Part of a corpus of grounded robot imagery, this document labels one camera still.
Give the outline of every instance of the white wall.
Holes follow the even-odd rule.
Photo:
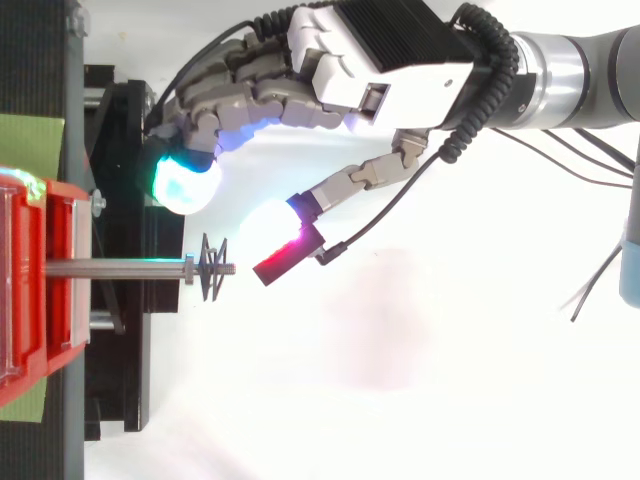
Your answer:
[[[284,5],[85,3],[87,63],[115,63],[156,91],[216,32]],[[435,6],[449,16],[456,4]],[[484,5],[513,31],[640,23],[624,0]],[[598,134],[635,155],[635,126]],[[615,179],[540,133],[519,135]],[[238,225],[262,199],[388,148],[344,131],[264,132],[222,159],[223,186],[188,218],[185,251],[206,231],[214,243],[229,237],[233,259]],[[331,244],[346,238],[395,191],[362,194],[320,230]],[[180,314],[153,323],[149,426],[124,435],[105,425],[105,439],[87,445],[87,478],[639,478],[640,319],[617,295],[619,263],[576,325],[560,310],[618,241],[628,201],[484,132],[331,266],[309,261],[268,289],[247,269],[216,304],[183,288]]]

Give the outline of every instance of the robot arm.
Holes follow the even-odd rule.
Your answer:
[[[453,131],[439,151],[453,163],[485,126],[599,128],[640,120],[640,27],[592,38],[509,35],[468,4],[448,24],[421,0],[313,6],[256,19],[255,33],[211,51],[150,130],[156,149],[204,172],[269,124],[396,129],[388,155],[288,200],[311,240],[257,267],[265,284],[308,256],[330,261],[318,256],[324,240],[315,220],[362,190],[421,174],[418,158],[432,129]],[[195,190],[181,191],[188,197]],[[640,205],[640,194],[634,199]]]

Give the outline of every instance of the black cable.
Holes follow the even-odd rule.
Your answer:
[[[391,211],[391,209],[398,204],[398,202],[402,199],[402,197],[405,196],[405,194],[409,191],[409,189],[413,186],[413,184],[418,181],[418,179],[422,176],[422,174],[424,172],[426,172],[427,169],[431,165],[433,165],[433,163],[439,157],[440,157],[440,153],[439,152],[431,155],[431,157],[429,157],[429,159],[422,164],[422,166],[409,179],[409,181],[407,183],[405,183],[404,187],[402,187],[402,190],[400,190],[397,193],[397,195],[395,197],[393,197],[393,200],[391,200],[388,203],[388,205],[386,207],[384,207],[382,209],[382,211],[378,215],[376,215],[374,217],[373,220],[371,220],[367,225],[365,225],[358,233],[353,235],[349,240],[347,240],[346,242],[343,242],[346,245],[346,247],[350,247],[351,245],[353,245],[355,242],[357,242],[362,237],[364,237],[365,234],[367,234],[373,227],[375,227],[380,222],[380,220],[382,220]]]
[[[420,166],[418,171],[413,174],[413,176],[407,181],[407,183],[405,183],[405,185],[397,193],[397,195],[393,197],[393,200],[391,200],[387,204],[387,206],[384,207],[382,211],[373,218],[373,220],[367,223],[363,228],[361,228],[358,231],[358,233],[351,236],[351,238],[349,238],[348,240],[344,242],[340,242],[337,245],[334,245],[333,247],[331,247],[326,252],[324,252],[322,255],[318,255],[316,257],[316,260],[318,260],[318,262],[320,262],[321,265],[327,265],[331,263],[333,260],[335,260],[336,258],[338,258],[340,255],[342,255],[344,252],[346,252],[351,245],[353,245],[355,242],[360,240],[373,227],[375,227],[378,223],[380,223],[380,221],[384,217],[387,216],[387,214],[393,209],[393,207],[395,207],[398,204],[398,202],[402,200],[402,197],[404,197],[406,193],[409,191],[409,189],[418,181],[418,179],[422,176],[422,174],[426,172],[427,169],[431,165],[433,165],[438,158],[440,158],[440,152],[436,152],[431,157],[429,157],[429,159],[426,162],[424,162],[422,166]]]
[[[589,281],[589,284],[587,285],[587,289],[585,290],[584,295],[582,295],[582,299],[580,299],[580,303],[578,303],[578,306],[576,307],[576,311],[573,312],[573,316],[571,317],[572,322],[575,323],[575,321],[578,319],[578,315],[580,315],[580,312],[582,311],[582,307],[587,301],[587,298],[589,298],[589,294],[591,293],[591,290],[593,290],[593,288],[596,286],[596,283],[598,283],[598,280],[600,280],[600,277],[602,277],[602,275],[607,270],[607,268],[609,268],[609,265],[611,265],[611,263],[615,260],[615,258],[618,255],[620,255],[620,252],[622,252],[622,246],[618,245],[613,250],[613,252],[611,252],[611,255],[609,255],[609,258],[605,260],[605,262],[602,264],[602,266],[596,272],[593,278]]]
[[[160,95],[158,102],[151,109],[151,112],[147,116],[144,122],[144,132],[148,134],[152,128],[157,127],[162,123],[162,109],[164,108],[164,104],[171,95],[176,87],[180,84],[180,82],[184,79],[184,77],[189,73],[189,71],[203,58],[205,58],[209,53],[211,53],[214,49],[220,46],[222,42],[224,42],[231,35],[238,33],[240,30],[244,28],[254,28],[254,24],[251,21],[240,22],[234,27],[231,27],[227,31],[223,32],[221,35],[216,37],[212,42],[210,42],[206,47],[196,53],[191,60],[189,60],[184,67],[180,69],[180,71],[176,74],[175,78],[171,80],[169,86],[165,89],[165,91]]]
[[[628,172],[623,172],[622,170],[618,170],[617,168],[612,167],[611,165],[607,165],[606,163],[603,163],[603,162],[601,162],[599,160],[596,160],[593,157],[590,157],[589,155],[587,155],[587,154],[581,152],[580,150],[578,150],[576,147],[571,145],[569,142],[567,142],[564,139],[562,139],[559,136],[557,136],[555,133],[550,132],[549,130],[543,130],[542,133],[548,135],[549,137],[554,139],[556,142],[558,142],[560,145],[562,145],[563,147],[571,150],[573,153],[575,153],[579,157],[584,158],[587,162],[591,162],[594,165],[597,165],[598,167],[604,168],[605,170],[609,170],[610,172],[617,173],[618,175],[621,175],[623,177],[630,178],[631,180],[633,180],[633,175],[632,174],[630,174]]]
[[[587,132],[586,130],[584,130],[582,128],[574,128],[574,131],[578,135],[580,135],[582,138],[584,138],[587,142],[589,142],[592,145],[598,147],[604,153],[609,155],[612,159],[614,159],[616,162],[618,162],[624,168],[626,168],[630,172],[634,171],[634,169],[636,167],[636,163],[633,160],[631,160],[629,157],[627,157],[624,153],[622,153],[620,150],[617,150],[617,149],[613,148],[611,145],[609,145],[604,140],[599,139],[595,135],[592,135],[591,133]]]
[[[533,150],[534,152],[536,152],[538,155],[546,158],[547,160],[549,160],[551,163],[553,163],[555,166],[560,167],[561,169],[563,169],[565,172],[573,175],[576,178],[579,178],[580,180],[583,180],[585,182],[588,183],[593,183],[594,185],[602,185],[604,187],[614,187],[614,188],[626,188],[626,189],[631,189],[631,185],[621,185],[618,183],[609,183],[609,182],[601,182],[599,180],[593,180],[591,178],[587,178],[583,175],[580,175],[577,172],[574,172],[573,170],[571,170],[569,167],[564,166],[562,163],[560,163],[558,160],[556,160],[555,158],[551,157],[550,155],[547,155],[546,153],[544,153],[542,150],[534,147],[533,145],[530,145],[529,143],[525,142],[524,140],[520,140],[519,138],[514,137],[513,135],[509,135],[506,132],[503,132],[502,130],[499,130],[497,128],[493,129],[494,132],[499,133],[500,135],[502,135],[503,137],[508,138],[509,140],[512,140],[516,143],[519,143],[520,145],[527,147],[530,150]]]
[[[440,147],[440,157],[447,163],[458,160],[509,96],[519,62],[515,41],[504,26],[486,10],[464,3],[456,11],[450,26],[453,27],[456,22],[463,29],[474,32],[487,50],[497,56],[498,64],[493,69],[489,85],[478,95],[469,112]]]

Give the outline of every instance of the screw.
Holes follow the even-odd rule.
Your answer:
[[[216,268],[216,273],[218,275],[235,275],[236,264],[235,263],[220,264]]]
[[[107,200],[102,198],[102,193],[96,188],[91,194],[91,213],[98,218],[105,208],[107,208]]]
[[[88,37],[90,31],[90,17],[86,8],[76,5],[68,18],[69,31],[78,38]]]

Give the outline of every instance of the red plastic bin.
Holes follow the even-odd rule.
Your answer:
[[[0,407],[48,373],[45,209],[44,182],[0,167]]]

